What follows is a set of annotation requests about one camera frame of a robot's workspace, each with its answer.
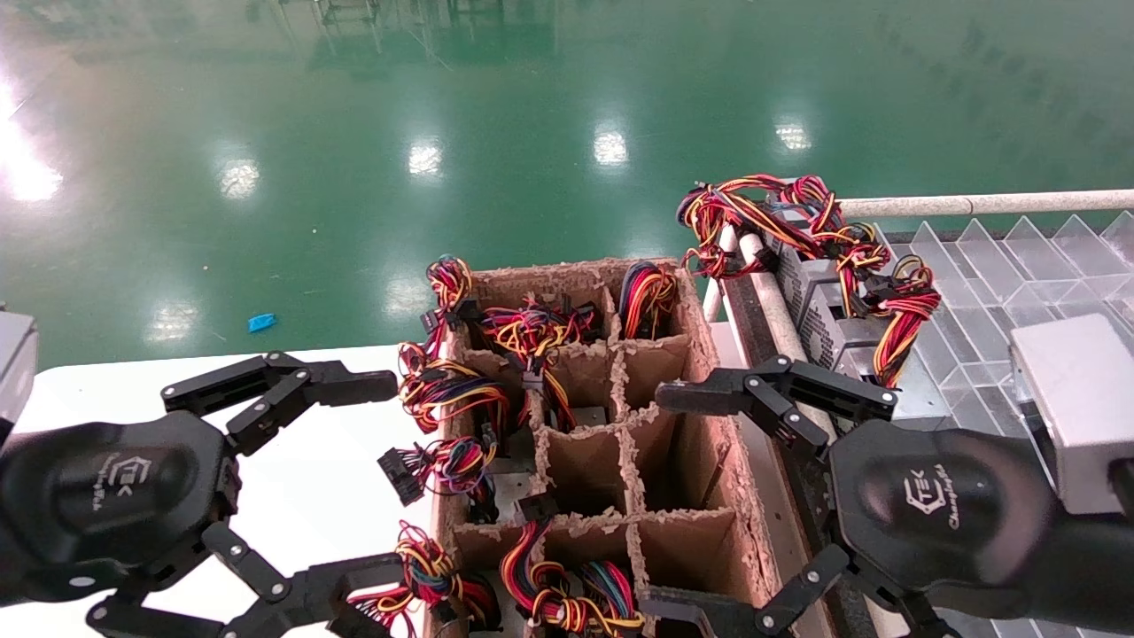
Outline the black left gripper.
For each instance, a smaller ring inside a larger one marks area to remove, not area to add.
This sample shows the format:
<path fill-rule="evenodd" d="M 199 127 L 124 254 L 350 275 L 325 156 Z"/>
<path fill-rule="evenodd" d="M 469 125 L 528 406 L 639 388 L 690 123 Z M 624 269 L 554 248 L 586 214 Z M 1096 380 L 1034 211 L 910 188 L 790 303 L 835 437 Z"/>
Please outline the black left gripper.
<path fill-rule="evenodd" d="M 88 611 L 90 629 L 284 637 L 324 623 L 338 637 L 388 637 L 348 597 L 400 584 L 400 555 L 308 565 L 286 578 L 222 521 L 237 512 L 235 456 L 255 454 L 315 405 L 393 399 L 393 372 L 270 352 L 175 381 L 161 395 L 170 415 L 154 422 L 69 425 L 5 443 L 3 606 L 71 602 L 129 584 Z M 226 436 L 201 419 L 247 401 Z M 208 548 L 259 596 L 245 612 L 221 623 L 143 605 L 149 589 L 170 588 L 202 565 Z"/>

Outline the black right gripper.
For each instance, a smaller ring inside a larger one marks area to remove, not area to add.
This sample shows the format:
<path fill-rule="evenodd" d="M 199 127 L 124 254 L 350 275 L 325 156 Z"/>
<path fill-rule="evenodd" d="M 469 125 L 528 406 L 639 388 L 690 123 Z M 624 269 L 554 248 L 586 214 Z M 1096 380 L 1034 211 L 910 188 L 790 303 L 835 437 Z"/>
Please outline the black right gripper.
<path fill-rule="evenodd" d="M 937 605 L 995 619 L 1029 613 L 1026 575 L 1060 512 L 1029 441 L 902 429 L 882 422 L 897 405 L 894 389 L 785 355 L 750 369 L 714 368 L 702 381 L 665 381 L 655 403 L 685 415 L 747 416 L 798 459 L 829 463 L 843 542 L 827 544 L 763 606 L 648 586 L 644 613 L 693 623 L 705 637 L 787 637 L 839 579 L 902 614 L 909 637 L 960 636 Z M 801 405 L 852 424 L 882 420 L 833 444 L 837 436 Z"/>

